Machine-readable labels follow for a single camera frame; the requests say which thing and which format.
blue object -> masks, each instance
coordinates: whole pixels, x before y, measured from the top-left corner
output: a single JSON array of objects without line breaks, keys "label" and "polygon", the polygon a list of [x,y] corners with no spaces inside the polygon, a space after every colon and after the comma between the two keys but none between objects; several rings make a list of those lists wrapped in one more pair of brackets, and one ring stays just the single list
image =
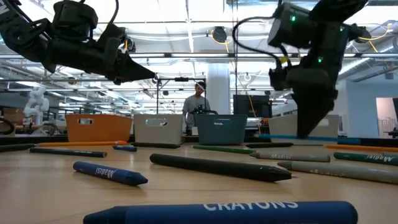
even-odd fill
[{"label": "blue object", "polygon": [[92,213],[84,224],[355,224],[348,202],[259,202],[117,206]]},{"label": "blue object", "polygon": [[[261,139],[297,139],[296,135],[293,134],[260,134],[259,138]],[[334,141],[343,144],[361,144],[359,139],[353,138],[331,138],[331,137],[318,137],[318,136],[307,136],[306,140],[314,140],[314,141]]]},{"label": "blue object", "polygon": [[88,162],[75,162],[73,169],[95,177],[112,180],[122,184],[137,186],[148,183],[148,180],[138,172],[133,172],[124,169],[102,166],[98,164],[91,164]]},{"label": "blue object", "polygon": [[244,142],[247,115],[196,114],[199,144],[207,146],[233,146]]},{"label": "blue object", "polygon": [[137,147],[135,147],[135,146],[112,146],[112,147],[113,147],[113,149],[116,149],[116,150],[137,152]]}]

dark blue crayon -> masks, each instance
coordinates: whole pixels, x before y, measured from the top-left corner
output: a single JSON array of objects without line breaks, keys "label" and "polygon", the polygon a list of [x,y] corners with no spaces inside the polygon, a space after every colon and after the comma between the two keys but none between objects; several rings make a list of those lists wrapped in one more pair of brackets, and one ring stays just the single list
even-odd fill
[{"label": "dark blue crayon", "polygon": [[73,169],[77,172],[101,177],[122,184],[137,186],[148,183],[148,180],[138,172],[124,169],[102,166],[98,164],[90,164],[88,162],[75,162]]},{"label": "dark blue crayon", "polygon": [[[260,134],[259,138],[261,139],[297,139],[297,136],[294,134]],[[306,140],[313,141],[334,141],[338,143],[345,144],[361,144],[359,139],[351,139],[351,138],[331,138],[331,137],[320,137],[320,136],[307,136]]]},{"label": "dark blue crayon", "polygon": [[137,152],[137,147],[135,147],[135,146],[112,146],[112,147],[113,147],[113,149],[116,149],[116,150]]},{"label": "dark blue crayon", "polygon": [[117,206],[87,215],[84,224],[355,224],[348,202],[257,202]]}]

man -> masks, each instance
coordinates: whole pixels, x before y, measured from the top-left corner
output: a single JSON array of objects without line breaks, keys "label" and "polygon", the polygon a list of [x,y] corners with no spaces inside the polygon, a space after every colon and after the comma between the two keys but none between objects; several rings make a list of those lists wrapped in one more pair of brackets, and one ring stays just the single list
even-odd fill
[{"label": "man", "polygon": [[206,90],[205,82],[198,82],[195,84],[195,94],[193,96],[185,99],[184,106],[182,108],[182,114],[185,119],[186,134],[187,136],[192,135],[192,127],[195,126],[195,115],[191,114],[195,108],[198,108],[199,105],[206,110],[210,110],[210,104],[207,99],[205,99],[201,94]]}]

table surface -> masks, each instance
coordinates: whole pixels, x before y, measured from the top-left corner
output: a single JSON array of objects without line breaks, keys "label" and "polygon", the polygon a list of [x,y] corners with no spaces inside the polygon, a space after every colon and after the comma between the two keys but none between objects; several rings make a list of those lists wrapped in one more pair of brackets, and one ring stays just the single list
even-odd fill
[{"label": "table surface", "polygon": [[[29,154],[26,151],[0,154],[2,224],[82,223],[86,214],[115,205],[317,200],[351,202],[359,213],[360,224],[391,224],[396,219],[396,185],[300,172],[293,172],[299,176],[298,179],[267,183],[160,166],[149,160],[152,153],[163,153],[271,166],[278,162],[243,154],[192,149],[191,145],[180,149],[141,147],[138,152],[115,151],[111,146],[70,149],[106,151],[108,156],[91,158]],[[332,152],[320,146],[294,146],[288,150]],[[149,183],[130,187],[77,173],[72,169],[75,161],[131,169],[147,177]],[[333,160],[332,163],[398,170],[394,166],[362,162]]]}]

orange bin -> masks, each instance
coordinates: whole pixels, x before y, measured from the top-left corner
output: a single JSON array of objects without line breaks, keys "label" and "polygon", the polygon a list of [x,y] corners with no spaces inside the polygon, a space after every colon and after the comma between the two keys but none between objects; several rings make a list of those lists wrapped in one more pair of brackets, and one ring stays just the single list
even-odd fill
[{"label": "orange bin", "polygon": [[128,141],[132,119],[112,114],[68,114],[69,142]]}]

